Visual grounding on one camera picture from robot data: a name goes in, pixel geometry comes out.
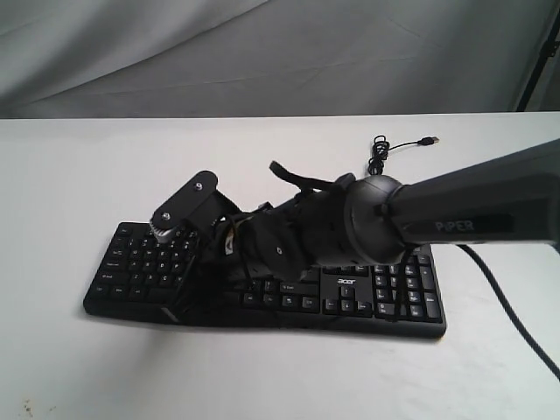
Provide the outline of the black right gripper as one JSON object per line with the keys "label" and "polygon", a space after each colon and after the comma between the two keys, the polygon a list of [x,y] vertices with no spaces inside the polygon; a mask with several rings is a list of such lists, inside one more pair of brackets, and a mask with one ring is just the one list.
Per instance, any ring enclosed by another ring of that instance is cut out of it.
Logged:
{"label": "black right gripper", "polygon": [[285,326],[281,299],[267,280],[296,283],[310,263],[291,224],[267,206],[242,213],[231,202],[202,204],[178,224],[195,233],[191,261],[174,296],[189,326]]}

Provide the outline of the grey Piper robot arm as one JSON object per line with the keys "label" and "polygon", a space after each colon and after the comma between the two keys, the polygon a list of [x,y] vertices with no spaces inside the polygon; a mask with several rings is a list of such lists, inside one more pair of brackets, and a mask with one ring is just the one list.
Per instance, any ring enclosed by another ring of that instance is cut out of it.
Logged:
{"label": "grey Piper robot arm", "polygon": [[179,223],[199,239],[174,306],[260,278],[300,284],[318,267],[405,263],[426,244],[559,243],[558,141],[413,185],[379,171],[326,181],[269,168],[297,188],[280,206],[243,213],[215,187],[179,192]]}

